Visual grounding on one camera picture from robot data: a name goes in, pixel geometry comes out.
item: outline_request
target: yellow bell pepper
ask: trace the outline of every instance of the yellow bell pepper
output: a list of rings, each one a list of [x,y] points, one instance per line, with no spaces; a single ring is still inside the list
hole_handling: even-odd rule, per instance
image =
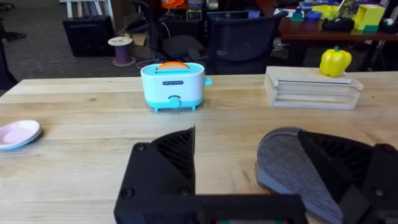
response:
[[[353,57],[338,47],[325,51],[322,55],[320,70],[322,74],[330,77],[337,77],[343,74],[344,70],[349,66]]]

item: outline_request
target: gray gripper pad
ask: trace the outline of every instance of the gray gripper pad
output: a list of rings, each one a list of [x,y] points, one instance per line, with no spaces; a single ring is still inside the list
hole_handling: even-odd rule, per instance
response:
[[[300,194],[308,211],[341,223],[341,210],[301,147],[299,131],[278,128],[263,137],[257,150],[257,180],[280,194]]]

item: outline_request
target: toaster knob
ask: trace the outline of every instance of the toaster knob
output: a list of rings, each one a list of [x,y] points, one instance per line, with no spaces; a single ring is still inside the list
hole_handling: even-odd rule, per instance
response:
[[[178,107],[180,107],[181,101],[178,97],[172,96],[169,99],[169,103],[172,108],[178,108]]]

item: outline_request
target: spool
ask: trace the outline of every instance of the spool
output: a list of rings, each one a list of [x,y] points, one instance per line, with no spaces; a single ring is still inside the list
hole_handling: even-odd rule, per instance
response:
[[[130,37],[114,37],[108,40],[108,44],[113,46],[116,52],[116,59],[112,61],[115,66],[123,67],[136,62],[136,59],[130,56],[129,45],[131,42]]]

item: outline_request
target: toaster label text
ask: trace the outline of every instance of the toaster label text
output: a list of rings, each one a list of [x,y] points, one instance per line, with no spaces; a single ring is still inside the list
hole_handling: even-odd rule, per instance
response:
[[[165,81],[163,85],[182,85],[184,84],[183,81]]]

